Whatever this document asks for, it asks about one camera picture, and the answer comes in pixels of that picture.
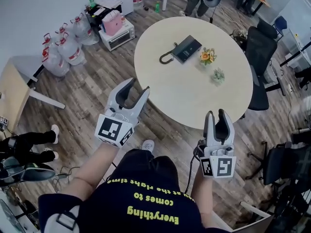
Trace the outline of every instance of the white round tabletop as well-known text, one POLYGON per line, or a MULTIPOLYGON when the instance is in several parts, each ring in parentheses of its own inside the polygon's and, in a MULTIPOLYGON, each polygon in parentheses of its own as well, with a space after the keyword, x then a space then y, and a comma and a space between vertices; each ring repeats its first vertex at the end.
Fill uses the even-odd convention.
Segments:
POLYGON ((219 109, 235 122, 252 98, 253 78, 245 54, 227 33, 200 19, 171 17, 150 26, 137 43, 134 64, 141 87, 150 87, 150 101, 168 117, 192 128, 203 129, 209 111, 218 120, 219 109), (160 56, 188 35, 200 42, 202 49, 183 64, 177 59, 161 64, 160 56), (217 55, 206 67, 200 63, 203 47, 214 48, 217 55), (217 68, 225 74, 225 81, 218 86, 211 80, 217 68))

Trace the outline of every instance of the green bottle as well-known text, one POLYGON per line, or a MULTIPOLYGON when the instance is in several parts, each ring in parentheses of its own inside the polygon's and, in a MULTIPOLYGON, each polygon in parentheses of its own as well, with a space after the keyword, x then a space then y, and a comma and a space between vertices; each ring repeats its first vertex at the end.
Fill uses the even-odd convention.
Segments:
POLYGON ((155 5, 155 12, 156 12, 156 13, 159 13, 159 12, 160 12, 160 3, 159 3, 159 1, 156 2, 156 5, 155 5))
POLYGON ((91 5, 91 8, 94 8, 96 3, 94 2, 94 0, 89 0, 89 3, 91 5))

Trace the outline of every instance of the white shoe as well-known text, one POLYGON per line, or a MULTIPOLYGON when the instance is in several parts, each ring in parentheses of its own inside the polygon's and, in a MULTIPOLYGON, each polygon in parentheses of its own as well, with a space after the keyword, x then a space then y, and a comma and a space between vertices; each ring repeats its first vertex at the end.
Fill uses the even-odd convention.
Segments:
POLYGON ((56 138, 55 138, 55 141, 53 142, 53 144, 57 144, 58 143, 58 135, 59 135, 59 127, 56 124, 53 124, 52 125, 52 130, 56 134, 56 138))
POLYGON ((152 153, 155 148, 155 142, 153 140, 145 140, 141 146, 142 150, 147 150, 152 153))
POLYGON ((53 153, 54 153, 54 155, 55 155, 55 160, 57 160, 58 158, 59 158, 59 154, 58 154, 58 152, 56 152, 56 151, 53 151, 52 149, 50 149, 50 148, 45 148, 43 151, 52 151, 53 153))
POLYGON ((198 12, 195 12, 195 18, 201 19, 202 17, 199 17, 198 12))
POLYGON ((184 12, 184 11, 182 11, 182 10, 180 10, 180 11, 179 11, 179 15, 180 15, 181 17, 186 17, 185 12, 184 12))

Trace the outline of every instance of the orange flower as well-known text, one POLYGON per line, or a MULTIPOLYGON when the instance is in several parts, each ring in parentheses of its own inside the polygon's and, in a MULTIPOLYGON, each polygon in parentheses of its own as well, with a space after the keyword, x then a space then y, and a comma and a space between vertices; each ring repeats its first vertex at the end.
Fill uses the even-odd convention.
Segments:
POLYGON ((201 59, 202 59, 202 60, 208 60, 208 59, 209 59, 209 54, 206 53, 206 52, 202 53, 201 59))

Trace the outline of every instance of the small potted plant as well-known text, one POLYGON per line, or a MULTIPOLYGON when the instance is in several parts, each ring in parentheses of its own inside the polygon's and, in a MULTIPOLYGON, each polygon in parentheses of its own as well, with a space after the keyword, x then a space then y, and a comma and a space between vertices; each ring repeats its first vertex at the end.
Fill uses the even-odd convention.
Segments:
POLYGON ((200 62, 206 66, 213 63, 217 58, 215 55, 215 49, 206 49, 203 48, 203 52, 201 52, 200 62))
POLYGON ((216 85, 220 85, 225 81, 225 74, 220 68, 215 69, 211 79, 215 82, 216 85))

